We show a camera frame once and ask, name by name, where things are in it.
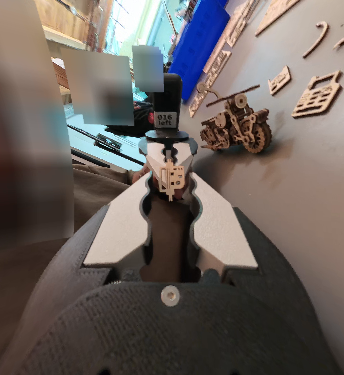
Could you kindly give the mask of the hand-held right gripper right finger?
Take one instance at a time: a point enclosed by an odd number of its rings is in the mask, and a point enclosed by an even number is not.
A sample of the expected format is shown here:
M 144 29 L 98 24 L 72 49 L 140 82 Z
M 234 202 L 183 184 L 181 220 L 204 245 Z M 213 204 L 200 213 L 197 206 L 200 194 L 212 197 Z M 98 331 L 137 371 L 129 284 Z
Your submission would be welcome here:
M 229 269 L 256 270 L 258 263 L 232 205 L 196 173 L 189 178 L 193 265 L 202 273 L 212 269 L 220 276 Z

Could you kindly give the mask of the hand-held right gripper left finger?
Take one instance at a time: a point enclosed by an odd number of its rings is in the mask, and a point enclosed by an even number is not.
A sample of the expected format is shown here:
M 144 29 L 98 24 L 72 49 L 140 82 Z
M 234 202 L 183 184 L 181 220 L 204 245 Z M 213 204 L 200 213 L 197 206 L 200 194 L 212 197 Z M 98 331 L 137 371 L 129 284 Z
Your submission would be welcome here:
M 153 175 L 147 173 L 108 205 L 83 262 L 85 267 L 113 267 L 122 274 L 146 265 L 151 224 L 143 204 L 152 186 Z

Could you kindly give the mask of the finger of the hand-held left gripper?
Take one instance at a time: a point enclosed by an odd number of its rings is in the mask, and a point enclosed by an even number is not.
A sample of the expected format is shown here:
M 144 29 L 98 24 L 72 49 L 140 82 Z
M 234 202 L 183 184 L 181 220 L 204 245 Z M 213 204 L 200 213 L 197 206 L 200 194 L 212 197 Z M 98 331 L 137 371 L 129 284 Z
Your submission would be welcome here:
M 193 154 L 189 143 L 172 144 L 172 155 L 175 166 L 183 166 L 184 170 L 189 170 L 193 161 Z
M 153 174 L 153 177 L 157 179 L 162 188 L 167 188 L 167 167 L 165 163 L 165 155 L 163 151 L 165 145 L 162 143 L 146 143 L 146 164 L 147 167 Z

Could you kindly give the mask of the wooden model piece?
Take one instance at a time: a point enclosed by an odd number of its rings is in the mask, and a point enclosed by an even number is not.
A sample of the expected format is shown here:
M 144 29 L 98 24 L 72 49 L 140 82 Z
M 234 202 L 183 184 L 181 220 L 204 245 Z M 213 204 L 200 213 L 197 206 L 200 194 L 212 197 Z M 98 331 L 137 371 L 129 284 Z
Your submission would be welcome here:
M 159 191 L 165 193 L 169 202 L 172 202 L 175 190 L 181 190 L 184 185 L 184 166 L 176 166 L 171 159 L 167 159 L 165 166 L 159 170 Z

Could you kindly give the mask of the person's left forearm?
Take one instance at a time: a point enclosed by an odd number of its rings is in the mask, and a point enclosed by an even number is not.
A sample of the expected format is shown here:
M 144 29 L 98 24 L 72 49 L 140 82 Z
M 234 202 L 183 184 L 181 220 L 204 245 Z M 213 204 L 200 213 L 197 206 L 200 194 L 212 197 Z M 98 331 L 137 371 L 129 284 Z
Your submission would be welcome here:
M 103 166 L 73 164 L 74 203 L 107 204 L 132 185 L 135 171 L 118 172 Z

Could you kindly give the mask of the grey desk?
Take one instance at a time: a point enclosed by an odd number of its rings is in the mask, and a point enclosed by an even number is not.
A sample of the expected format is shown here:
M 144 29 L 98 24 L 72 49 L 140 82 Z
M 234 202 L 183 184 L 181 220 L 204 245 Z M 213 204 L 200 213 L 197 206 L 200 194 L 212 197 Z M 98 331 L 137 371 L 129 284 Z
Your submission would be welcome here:
M 254 110 L 269 109 L 273 141 L 263 154 L 241 147 L 200 149 L 194 171 L 239 207 L 279 248 L 302 280 L 325 336 L 344 371 L 344 1 L 299 1 L 256 37 L 271 1 L 254 12 L 213 87 L 248 94 Z M 305 59 L 321 33 L 327 35 Z M 287 65 L 291 81 L 274 96 L 268 80 Z M 313 76 L 342 72 L 329 110 L 293 118 Z

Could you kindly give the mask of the person's left hand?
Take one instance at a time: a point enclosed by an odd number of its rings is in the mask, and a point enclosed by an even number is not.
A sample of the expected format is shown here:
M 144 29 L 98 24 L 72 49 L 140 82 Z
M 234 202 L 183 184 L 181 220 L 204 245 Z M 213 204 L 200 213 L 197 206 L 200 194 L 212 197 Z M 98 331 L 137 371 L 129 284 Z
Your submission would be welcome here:
M 141 179 L 143 176 L 148 174 L 150 171 L 149 167 L 145 164 L 143 168 L 139 171 L 136 171 L 133 173 L 132 178 L 131 178 L 131 185 L 136 183 L 139 179 Z M 155 174 L 151 172 L 153 176 L 153 185 L 154 185 L 154 190 L 155 192 L 163 199 L 167 199 L 168 196 L 165 193 L 161 193 L 159 190 L 159 181 Z M 188 189 L 188 184 L 189 184 L 189 174 L 185 176 L 185 185 L 182 189 L 176 189 L 174 190 L 174 195 L 173 195 L 173 200 L 175 201 L 182 201 L 184 200 L 184 194 L 186 190 Z

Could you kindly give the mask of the wooden parts sheet round cutouts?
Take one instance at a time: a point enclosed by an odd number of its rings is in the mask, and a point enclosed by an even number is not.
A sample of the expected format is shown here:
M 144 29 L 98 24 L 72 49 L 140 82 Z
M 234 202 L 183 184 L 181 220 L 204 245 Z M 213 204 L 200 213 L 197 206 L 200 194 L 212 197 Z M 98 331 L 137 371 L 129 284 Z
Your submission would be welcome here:
M 215 59 L 212 67 L 209 69 L 204 81 L 199 82 L 203 83 L 205 87 L 212 88 L 214 82 L 216 81 L 217 77 L 223 70 L 224 66 L 226 65 L 227 61 L 230 59 L 232 55 L 231 51 L 222 50 L 218 57 Z M 191 104 L 189 105 L 189 115 L 191 118 L 194 117 L 198 108 L 202 104 L 203 100 L 206 98 L 209 92 L 207 90 L 203 90 L 203 92 L 197 92 L 194 96 Z

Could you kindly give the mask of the blue plastic bin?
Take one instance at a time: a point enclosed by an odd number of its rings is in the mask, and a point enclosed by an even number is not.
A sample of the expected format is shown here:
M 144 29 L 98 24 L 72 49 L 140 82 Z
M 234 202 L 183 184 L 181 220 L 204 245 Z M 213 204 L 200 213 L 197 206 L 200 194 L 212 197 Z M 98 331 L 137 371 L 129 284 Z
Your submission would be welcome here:
M 178 74 L 183 82 L 182 99 L 187 101 L 203 68 L 214 50 L 230 15 L 226 0 L 200 0 L 191 21 L 185 26 L 173 53 L 169 73 Z

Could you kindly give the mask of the wooden motorcycle model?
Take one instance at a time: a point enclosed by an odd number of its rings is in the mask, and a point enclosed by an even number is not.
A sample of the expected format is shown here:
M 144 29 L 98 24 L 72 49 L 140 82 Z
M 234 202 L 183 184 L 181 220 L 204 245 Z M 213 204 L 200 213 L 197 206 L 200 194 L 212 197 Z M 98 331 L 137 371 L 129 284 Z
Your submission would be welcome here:
M 223 97 L 204 82 L 198 83 L 198 93 L 211 92 L 217 97 L 217 100 L 208 103 L 207 107 L 221 102 L 224 104 L 223 111 L 202 122 L 204 129 L 201 130 L 200 136 L 206 144 L 201 145 L 201 148 L 216 152 L 243 145 L 251 153 L 260 153 L 270 146 L 273 136 L 267 123 L 269 110 L 264 108 L 254 111 L 245 95 L 259 87 L 258 84 Z

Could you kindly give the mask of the small square wooden piece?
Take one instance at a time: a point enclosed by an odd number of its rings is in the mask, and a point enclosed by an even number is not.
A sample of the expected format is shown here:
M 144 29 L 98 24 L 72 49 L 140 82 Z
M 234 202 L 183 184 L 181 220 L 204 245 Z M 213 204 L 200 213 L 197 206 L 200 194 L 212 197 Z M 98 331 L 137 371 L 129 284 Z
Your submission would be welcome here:
M 290 81 L 291 81 L 290 69 L 287 65 L 285 65 L 282 71 L 273 80 L 270 80 L 270 79 L 268 80 L 268 87 L 269 87 L 270 95 L 274 96 Z

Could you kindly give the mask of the large wooden gear parts sheet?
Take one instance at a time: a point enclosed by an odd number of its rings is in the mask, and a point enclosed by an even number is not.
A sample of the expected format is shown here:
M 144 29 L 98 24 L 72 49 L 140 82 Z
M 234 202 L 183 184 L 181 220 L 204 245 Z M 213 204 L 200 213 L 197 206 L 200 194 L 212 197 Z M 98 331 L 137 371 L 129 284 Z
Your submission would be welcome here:
M 272 0 L 254 35 L 260 35 L 298 2 L 299 0 Z

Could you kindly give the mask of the slotted wooden grid piece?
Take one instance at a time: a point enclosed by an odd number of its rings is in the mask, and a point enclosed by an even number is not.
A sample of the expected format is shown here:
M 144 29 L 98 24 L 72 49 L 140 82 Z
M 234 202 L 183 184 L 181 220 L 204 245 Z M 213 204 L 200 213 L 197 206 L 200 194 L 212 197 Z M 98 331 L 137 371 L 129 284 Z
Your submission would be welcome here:
M 329 110 L 342 87 L 339 79 L 342 72 L 337 70 L 323 76 L 313 76 L 298 100 L 291 116 L 293 118 L 318 115 Z

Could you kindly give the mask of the crescent wooden piece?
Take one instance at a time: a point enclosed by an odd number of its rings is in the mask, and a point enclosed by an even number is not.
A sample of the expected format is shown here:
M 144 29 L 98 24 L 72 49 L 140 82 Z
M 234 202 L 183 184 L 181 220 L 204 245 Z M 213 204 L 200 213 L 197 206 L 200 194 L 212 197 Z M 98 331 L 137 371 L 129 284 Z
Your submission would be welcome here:
M 327 32 L 329 30 L 329 24 L 326 21 L 320 21 L 315 24 L 315 27 L 317 29 L 321 29 L 321 33 L 317 40 L 312 44 L 312 46 L 302 55 L 302 58 L 305 59 L 307 58 L 317 47 L 318 45 L 322 42 L 322 40 L 325 38 L 327 35 Z

